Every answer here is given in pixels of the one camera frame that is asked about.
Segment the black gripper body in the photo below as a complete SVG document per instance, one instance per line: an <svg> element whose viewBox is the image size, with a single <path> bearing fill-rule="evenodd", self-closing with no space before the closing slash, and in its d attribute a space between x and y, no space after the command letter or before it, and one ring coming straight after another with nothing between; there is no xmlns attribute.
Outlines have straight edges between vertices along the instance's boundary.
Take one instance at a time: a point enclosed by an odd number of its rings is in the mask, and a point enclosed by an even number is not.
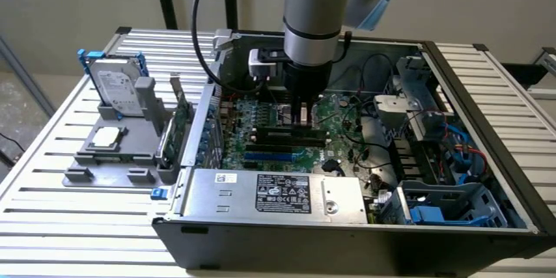
<svg viewBox="0 0 556 278"><path fill-rule="evenodd" d="M284 68L284 87L291 93L292 104L313 100L321 93L329 82L333 62L317 66L305 66L295 62L285 64Z"/></svg>

